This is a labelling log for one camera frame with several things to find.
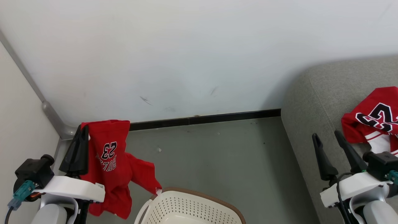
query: black cable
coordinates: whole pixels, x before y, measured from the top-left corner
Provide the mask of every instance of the black cable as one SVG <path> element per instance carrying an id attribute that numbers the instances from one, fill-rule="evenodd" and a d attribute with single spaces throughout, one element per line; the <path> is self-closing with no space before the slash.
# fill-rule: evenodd
<path id="1" fill-rule="evenodd" d="M 337 178 L 337 186 L 336 186 L 336 191 L 337 191 L 337 196 L 339 198 L 339 203 L 340 203 L 340 207 L 341 210 L 343 211 L 343 215 L 345 216 L 345 218 L 347 219 L 346 224 L 351 224 L 351 219 L 349 218 L 348 214 L 347 214 L 347 210 L 344 207 L 344 203 L 343 200 L 341 199 L 341 193 L 340 193 L 340 180 L 342 179 L 342 177 L 346 176 L 346 175 L 354 175 L 355 173 L 343 173 L 339 176 L 339 178 Z"/>
<path id="2" fill-rule="evenodd" d="M 11 215 L 11 212 L 13 209 L 14 209 L 14 207 L 11 206 L 10 209 L 8 210 L 6 219 L 4 220 L 4 224 L 8 224 L 8 220 L 10 219 L 10 215 Z"/>

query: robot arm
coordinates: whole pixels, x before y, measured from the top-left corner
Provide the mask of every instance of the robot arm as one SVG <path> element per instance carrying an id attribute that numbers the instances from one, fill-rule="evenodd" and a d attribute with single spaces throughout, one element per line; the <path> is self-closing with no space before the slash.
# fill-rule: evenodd
<path id="1" fill-rule="evenodd" d="M 321 179 L 329 187 L 320 193 L 325 207 L 338 207 L 346 224 L 393 224 L 398 215 L 385 199 L 398 194 L 398 158 L 389 152 L 364 154 L 360 158 L 339 131 L 335 131 L 339 145 L 344 149 L 351 166 L 352 176 L 341 180 L 323 151 L 317 134 L 312 136 Z"/>
<path id="2" fill-rule="evenodd" d="M 32 202 L 41 198 L 40 210 L 32 224 L 85 224 L 91 203 L 104 201 L 103 185 L 81 180 L 88 172 L 88 126 L 76 131 L 60 170 L 65 176 L 54 176 L 50 166 L 54 159 L 44 155 L 41 159 L 27 159 L 16 171 L 13 199 L 5 223 L 13 210 L 23 201 Z M 72 205 L 64 208 L 61 204 Z"/>

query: gray floor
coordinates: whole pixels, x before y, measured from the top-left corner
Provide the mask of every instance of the gray floor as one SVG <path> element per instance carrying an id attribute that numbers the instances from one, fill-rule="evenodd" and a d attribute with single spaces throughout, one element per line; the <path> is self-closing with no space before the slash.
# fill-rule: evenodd
<path id="1" fill-rule="evenodd" d="M 130 132 L 127 152 L 153 162 L 163 187 L 182 187 L 237 207 L 248 224 L 317 224 L 310 196 L 280 117 Z M 150 198 L 129 185 L 132 212 L 87 223 L 134 223 Z"/>

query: gray sofa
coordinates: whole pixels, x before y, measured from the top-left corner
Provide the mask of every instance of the gray sofa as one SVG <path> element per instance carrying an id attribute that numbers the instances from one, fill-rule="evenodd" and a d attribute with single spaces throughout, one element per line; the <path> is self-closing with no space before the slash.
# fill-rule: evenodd
<path id="1" fill-rule="evenodd" d="M 293 83 L 285 97 L 281 117 L 321 224 L 343 224 L 337 208 L 324 208 L 319 193 L 328 187 L 320 179 L 311 135 L 317 133 L 339 173 L 349 172 L 344 151 L 334 130 L 376 87 L 398 86 L 398 56 L 352 60 L 312 67 Z M 354 146 L 362 156 L 370 147 Z M 388 203 L 398 212 L 398 196 Z"/>

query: white tag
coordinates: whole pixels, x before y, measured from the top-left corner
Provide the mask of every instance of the white tag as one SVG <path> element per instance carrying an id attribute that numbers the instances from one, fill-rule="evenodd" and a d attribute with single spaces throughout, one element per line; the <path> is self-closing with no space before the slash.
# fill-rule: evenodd
<path id="1" fill-rule="evenodd" d="M 102 185 L 100 183 L 96 183 L 96 185 L 105 190 L 105 186 L 104 185 Z"/>
<path id="2" fill-rule="evenodd" d="M 156 189 L 156 194 L 159 196 L 162 194 L 162 189 Z"/>

